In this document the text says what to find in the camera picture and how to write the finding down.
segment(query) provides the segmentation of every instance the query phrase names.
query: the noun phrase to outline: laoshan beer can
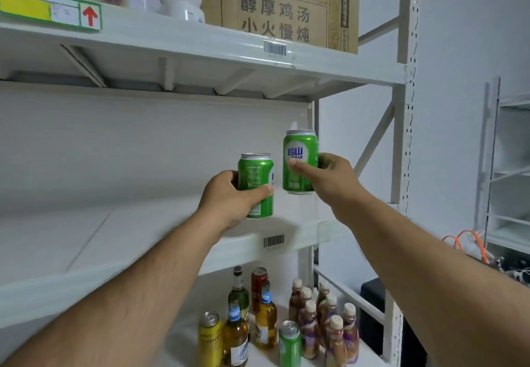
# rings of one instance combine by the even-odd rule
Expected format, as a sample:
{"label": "laoshan beer can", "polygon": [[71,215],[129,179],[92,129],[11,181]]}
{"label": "laoshan beer can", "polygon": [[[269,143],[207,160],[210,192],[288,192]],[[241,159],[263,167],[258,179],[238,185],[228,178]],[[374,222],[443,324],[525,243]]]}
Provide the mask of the laoshan beer can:
{"label": "laoshan beer can", "polygon": [[[252,190],[265,184],[274,184],[274,163],[269,153],[242,153],[237,163],[237,189]],[[249,219],[271,216],[274,195],[252,207],[247,215]]]}
{"label": "laoshan beer can", "polygon": [[278,330],[280,367],[300,367],[301,336],[294,321],[284,321]]}
{"label": "laoshan beer can", "polygon": [[291,158],[319,166],[319,139],[314,130],[289,130],[283,140],[283,189],[289,194],[311,194],[311,182],[287,167]]}
{"label": "laoshan beer can", "polygon": [[199,322],[199,367],[220,367],[222,363],[222,324],[219,314],[205,312]]}

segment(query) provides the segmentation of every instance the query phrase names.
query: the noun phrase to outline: red arrow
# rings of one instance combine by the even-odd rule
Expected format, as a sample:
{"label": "red arrow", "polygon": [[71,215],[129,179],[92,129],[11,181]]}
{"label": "red arrow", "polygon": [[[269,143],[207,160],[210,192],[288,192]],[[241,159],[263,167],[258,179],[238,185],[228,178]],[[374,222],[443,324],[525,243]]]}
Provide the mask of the red arrow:
{"label": "red arrow", "polygon": [[85,17],[89,18],[89,25],[91,27],[94,26],[94,18],[98,18],[97,13],[94,11],[94,9],[90,6],[88,6],[85,11],[83,11],[83,15]]}

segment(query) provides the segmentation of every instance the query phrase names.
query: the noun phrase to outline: green beer can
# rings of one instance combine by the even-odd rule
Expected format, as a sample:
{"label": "green beer can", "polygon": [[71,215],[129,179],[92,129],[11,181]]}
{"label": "green beer can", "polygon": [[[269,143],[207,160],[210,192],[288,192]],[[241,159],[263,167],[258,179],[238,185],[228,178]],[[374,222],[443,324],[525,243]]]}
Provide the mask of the green beer can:
{"label": "green beer can", "polygon": [[312,194],[311,182],[287,167],[291,158],[318,167],[319,139],[314,130],[289,130],[283,140],[283,189],[289,194]]}
{"label": "green beer can", "polygon": [[[269,153],[242,153],[237,163],[237,189],[252,190],[264,184],[274,184],[274,163]],[[247,215],[249,219],[271,216],[274,195],[252,207]]]}
{"label": "green beer can", "polygon": [[301,335],[295,321],[284,321],[278,333],[280,367],[300,367]]}

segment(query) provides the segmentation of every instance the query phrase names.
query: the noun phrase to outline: left hand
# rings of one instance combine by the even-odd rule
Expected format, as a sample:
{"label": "left hand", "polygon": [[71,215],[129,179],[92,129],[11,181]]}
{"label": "left hand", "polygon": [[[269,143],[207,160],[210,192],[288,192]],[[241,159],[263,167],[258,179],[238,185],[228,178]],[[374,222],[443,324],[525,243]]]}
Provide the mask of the left hand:
{"label": "left hand", "polygon": [[245,191],[236,187],[237,171],[222,171],[208,182],[197,208],[197,212],[215,217],[222,224],[223,232],[238,225],[250,208],[274,192],[271,184]]}

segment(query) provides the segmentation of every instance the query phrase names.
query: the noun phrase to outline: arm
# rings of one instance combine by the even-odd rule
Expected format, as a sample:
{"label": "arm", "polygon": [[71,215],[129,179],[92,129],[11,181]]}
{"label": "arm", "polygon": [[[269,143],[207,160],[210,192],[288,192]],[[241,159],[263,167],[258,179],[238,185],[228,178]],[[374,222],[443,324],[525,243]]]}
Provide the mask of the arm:
{"label": "arm", "polygon": [[210,248],[270,185],[238,192],[236,172],[215,176],[197,211],[128,269],[57,317],[4,367],[148,365],[168,333]]}
{"label": "arm", "polygon": [[350,163],[291,159],[354,233],[437,367],[523,366],[530,360],[530,291],[428,234],[359,183]]}

